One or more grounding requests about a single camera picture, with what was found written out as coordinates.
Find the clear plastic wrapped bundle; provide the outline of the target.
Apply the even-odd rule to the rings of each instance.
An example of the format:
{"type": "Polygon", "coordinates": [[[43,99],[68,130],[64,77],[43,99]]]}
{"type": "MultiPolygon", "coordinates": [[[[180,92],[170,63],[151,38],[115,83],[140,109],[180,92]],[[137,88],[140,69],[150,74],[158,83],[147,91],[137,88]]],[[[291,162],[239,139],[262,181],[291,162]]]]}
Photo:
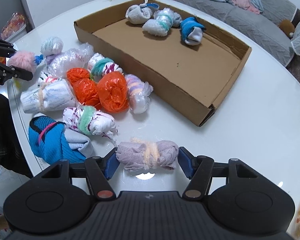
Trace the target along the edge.
{"type": "Polygon", "coordinates": [[[53,77],[66,78],[66,72],[72,68],[84,68],[94,55],[94,47],[83,43],[79,48],[71,48],[56,56],[47,66],[47,71],[53,77]]]}

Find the pastel sock in plastic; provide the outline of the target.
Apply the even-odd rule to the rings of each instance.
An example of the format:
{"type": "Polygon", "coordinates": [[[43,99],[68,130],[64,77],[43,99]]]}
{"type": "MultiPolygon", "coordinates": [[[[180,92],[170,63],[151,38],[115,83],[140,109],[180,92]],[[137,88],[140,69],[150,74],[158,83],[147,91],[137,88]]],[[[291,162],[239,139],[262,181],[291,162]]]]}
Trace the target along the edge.
{"type": "Polygon", "coordinates": [[[125,80],[128,88],[129,106],[134,114],[142,114],[147,111],[153,92],[153,87],[148,82],[143,82],[137,76],[127,74],[125,80]]]}

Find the bubble wrap striped bundle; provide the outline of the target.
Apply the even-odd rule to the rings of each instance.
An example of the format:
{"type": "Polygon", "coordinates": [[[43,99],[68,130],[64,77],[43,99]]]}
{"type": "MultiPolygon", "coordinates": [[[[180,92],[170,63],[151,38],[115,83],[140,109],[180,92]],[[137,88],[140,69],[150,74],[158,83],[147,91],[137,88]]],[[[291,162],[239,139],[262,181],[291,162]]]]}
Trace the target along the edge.
{"type": "Polygon", "coordinates": [[[59,37],[50,37],[42,42],[40,52],[49,65],[53,59],[62,53],[64,47],[63,41],[59,37]]]}

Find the grey white sock bundle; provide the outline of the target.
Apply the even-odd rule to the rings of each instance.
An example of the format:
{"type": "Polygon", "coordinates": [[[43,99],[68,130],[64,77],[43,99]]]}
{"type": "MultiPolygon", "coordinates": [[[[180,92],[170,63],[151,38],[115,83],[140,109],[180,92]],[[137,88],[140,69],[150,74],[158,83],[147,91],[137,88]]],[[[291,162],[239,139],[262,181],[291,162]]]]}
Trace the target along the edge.
{"type": "Polygon", "coordinates": [[[134,25],[144,24],[154,13],[159,10],[157,3],[143,3],[140,5],[131,5],[126,11],[126,19],[134,25]]]}

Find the orange plastic bundle small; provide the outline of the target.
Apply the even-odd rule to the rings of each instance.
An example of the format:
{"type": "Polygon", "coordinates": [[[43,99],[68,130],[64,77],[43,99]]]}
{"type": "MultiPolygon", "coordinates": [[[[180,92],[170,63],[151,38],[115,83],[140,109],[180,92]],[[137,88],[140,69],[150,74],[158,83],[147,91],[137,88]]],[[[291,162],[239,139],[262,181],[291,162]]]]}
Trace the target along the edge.
{"type": "Polygon", "coordinates": [[[71,68],[66,72],[66,78],[73,88],[76,99],[81,105],[102,108],[97,91],[97,83],[90,72],[84,68],[71,68]]]}

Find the white purple green band roll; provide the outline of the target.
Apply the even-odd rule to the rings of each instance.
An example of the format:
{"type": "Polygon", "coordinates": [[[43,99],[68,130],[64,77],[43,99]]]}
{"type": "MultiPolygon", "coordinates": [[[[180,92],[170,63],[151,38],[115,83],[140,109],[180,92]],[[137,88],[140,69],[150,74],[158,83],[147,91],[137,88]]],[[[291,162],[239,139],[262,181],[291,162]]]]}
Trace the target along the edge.
{"type": "Polygon", "coordinates": [[[117,126],[112,115],[93,106],[67,107],[63,111],[63,122],[68,129],[86,136],[100,135],[108,138],[116,147],[114,139],[117,126]]]}

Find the blue mesh sock bundle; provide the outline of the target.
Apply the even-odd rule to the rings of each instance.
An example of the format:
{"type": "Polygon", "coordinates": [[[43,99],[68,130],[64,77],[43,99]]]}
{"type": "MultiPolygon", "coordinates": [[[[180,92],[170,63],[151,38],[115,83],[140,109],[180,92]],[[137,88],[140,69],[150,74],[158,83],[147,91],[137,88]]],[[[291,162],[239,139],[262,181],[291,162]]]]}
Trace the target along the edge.
{"type": "Polygon", "coordinates": [[[61,159],[71,164],[82,163],[94,153],[89,137],[42,113],[30,121],[29,143],[34,155],[48,164],[61,159]]]}

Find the bubble wrap teal band bundle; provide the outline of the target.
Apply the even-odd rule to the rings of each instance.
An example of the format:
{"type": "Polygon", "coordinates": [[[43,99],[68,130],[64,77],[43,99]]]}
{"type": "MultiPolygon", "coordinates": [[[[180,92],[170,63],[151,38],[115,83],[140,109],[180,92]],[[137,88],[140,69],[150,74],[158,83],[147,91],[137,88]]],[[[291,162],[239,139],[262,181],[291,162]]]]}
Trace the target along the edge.
{"type": "Polygon", "coordinates": [[[153,36],[165,37],[172,27],[179,27],[181,22],[180,14],[170,8],[164,8],[156,11],[153,18],[142,26],[142,30],[153,36]]]}

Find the brown plush toy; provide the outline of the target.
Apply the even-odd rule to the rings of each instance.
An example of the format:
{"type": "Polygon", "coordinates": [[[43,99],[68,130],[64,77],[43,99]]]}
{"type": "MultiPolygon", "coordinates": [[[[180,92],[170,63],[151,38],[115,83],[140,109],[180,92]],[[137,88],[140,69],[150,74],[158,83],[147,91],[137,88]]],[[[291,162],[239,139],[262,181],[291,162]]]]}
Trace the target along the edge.
{"type": "Polygon", "coordinates": [[[295,27],[292,22],[288,19],[284,19],[280,24],[279,28],[289,37],[292,38],[294,35],[295,27]]]}

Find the grey sofa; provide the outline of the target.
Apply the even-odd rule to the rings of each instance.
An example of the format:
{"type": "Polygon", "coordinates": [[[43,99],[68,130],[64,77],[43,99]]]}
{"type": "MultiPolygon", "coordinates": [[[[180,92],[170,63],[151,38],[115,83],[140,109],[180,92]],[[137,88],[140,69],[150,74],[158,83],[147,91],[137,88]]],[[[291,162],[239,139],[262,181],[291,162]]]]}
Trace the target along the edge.
{"type": "Polygon", "coordinates": [[[261,14],[243,10],[229,3],[212,0],[173,0],[198,9],[230,25],[256,42],[300,82],[300,56],[294,53],[291,39],[279,24],[288,19],[294,27],[300,22],[300,9],[289,0],[261,0],[261,14]]]}

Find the lavender sock roll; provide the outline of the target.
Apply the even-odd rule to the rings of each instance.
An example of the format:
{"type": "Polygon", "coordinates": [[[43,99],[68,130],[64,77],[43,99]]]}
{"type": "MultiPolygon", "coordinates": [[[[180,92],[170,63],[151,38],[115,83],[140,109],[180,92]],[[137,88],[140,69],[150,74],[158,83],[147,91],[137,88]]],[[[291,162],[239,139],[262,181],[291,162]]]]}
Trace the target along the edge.
{"type": "Polygon", "coordinates": [[[179,147],[175,142],[161,140],[151,142],[133,138],[119,143],[116,158],[130,172],[148,171],[156,168],[173,170],[177,165],[179,147]]]}

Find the pink fluffy pompom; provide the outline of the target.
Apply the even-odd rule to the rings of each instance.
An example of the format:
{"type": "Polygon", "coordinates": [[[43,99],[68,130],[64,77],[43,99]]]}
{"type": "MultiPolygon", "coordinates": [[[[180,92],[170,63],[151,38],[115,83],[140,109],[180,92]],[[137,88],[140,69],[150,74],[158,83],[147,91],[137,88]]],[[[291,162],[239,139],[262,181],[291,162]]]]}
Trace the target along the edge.
{"type": "Polygon", "coordinates": [[[35,73],[37,67],[43,61],[44,57],[42,54],[35,55],[35,53],[25,50],[17,51],[7,61],[8,67],[18,67],[29,72],[35,73]]]}

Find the orange plastic bundle large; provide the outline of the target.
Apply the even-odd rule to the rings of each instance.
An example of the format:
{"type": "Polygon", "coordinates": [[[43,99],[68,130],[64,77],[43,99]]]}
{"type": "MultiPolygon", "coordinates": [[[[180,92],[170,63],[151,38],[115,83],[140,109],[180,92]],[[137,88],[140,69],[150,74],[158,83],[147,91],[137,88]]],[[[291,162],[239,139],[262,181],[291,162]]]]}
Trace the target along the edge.
{"type": "Polygon", "coordinates": [[[106,112],[120,113],[128,109],[127,81],[120,72],[111,72],[102,77],[97,83],[97,91],[106,112]]]}

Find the blue white sock roll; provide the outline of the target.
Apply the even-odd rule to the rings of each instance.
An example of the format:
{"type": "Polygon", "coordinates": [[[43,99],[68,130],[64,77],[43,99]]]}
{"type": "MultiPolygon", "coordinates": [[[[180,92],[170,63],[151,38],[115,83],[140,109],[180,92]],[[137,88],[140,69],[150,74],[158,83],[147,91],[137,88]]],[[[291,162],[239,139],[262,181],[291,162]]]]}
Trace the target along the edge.
{"type": "Polygon", "coordinates": [[[204,31],[206,31],[205,26],[199,23],[195,17],[188,17],[180,24],[181,40],[188,46],[199,45],[204,31]]]}

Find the white teal band sock roll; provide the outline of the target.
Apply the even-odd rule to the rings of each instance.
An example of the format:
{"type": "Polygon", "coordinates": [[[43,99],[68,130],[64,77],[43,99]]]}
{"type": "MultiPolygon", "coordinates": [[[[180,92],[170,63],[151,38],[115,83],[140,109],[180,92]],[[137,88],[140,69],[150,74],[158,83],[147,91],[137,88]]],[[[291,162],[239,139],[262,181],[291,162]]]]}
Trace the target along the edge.
{"type": "Polygon", "coordinates": [[[112,59],[104,57],[100,53],[95,53],[88,61],[88,70],[92,76],[105,76],[111,72],[123,72],[122,68],[112,59]]]}

